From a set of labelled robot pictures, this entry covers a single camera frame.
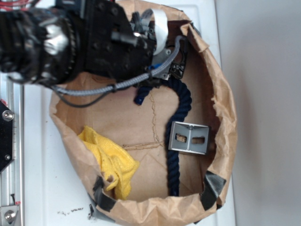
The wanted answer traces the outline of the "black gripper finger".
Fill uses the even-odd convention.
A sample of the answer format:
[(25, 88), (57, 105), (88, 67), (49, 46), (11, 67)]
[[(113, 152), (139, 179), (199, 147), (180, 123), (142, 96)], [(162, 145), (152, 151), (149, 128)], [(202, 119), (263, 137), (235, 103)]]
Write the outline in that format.
[(179, 41), (180, 49), (179, 52), (181, 53), (181, 60), (179, 61), (174, 60), (171, 63), (169, 74), (176, 79), (182, 79), (184, 75), (184, 70), (186, 67), (187, 57), (188, 57), (188, 40), (187, 38), (182, 38)]

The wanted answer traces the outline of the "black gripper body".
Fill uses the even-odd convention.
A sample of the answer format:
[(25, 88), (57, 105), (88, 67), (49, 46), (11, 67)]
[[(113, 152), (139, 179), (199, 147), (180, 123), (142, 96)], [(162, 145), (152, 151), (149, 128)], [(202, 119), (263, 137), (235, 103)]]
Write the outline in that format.
[(149, 8), (129, 20), (119, 4), (88, 0), (85, 5), (86, 51), (83, 70), (128, 81), (167, 60), (166, 13)]

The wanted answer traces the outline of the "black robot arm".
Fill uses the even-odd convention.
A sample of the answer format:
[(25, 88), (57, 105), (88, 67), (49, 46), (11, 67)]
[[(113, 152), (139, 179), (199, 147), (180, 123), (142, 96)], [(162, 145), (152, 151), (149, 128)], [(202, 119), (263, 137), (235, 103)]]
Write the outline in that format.
[(35, 0), (0, 3), (0, 70), (19, 84), (46, 87), (80, 73), (155, 86), (174, 73), (182, 36), (167, 47), (163, 10), (134, 12), (128, 19), (113, 0)]

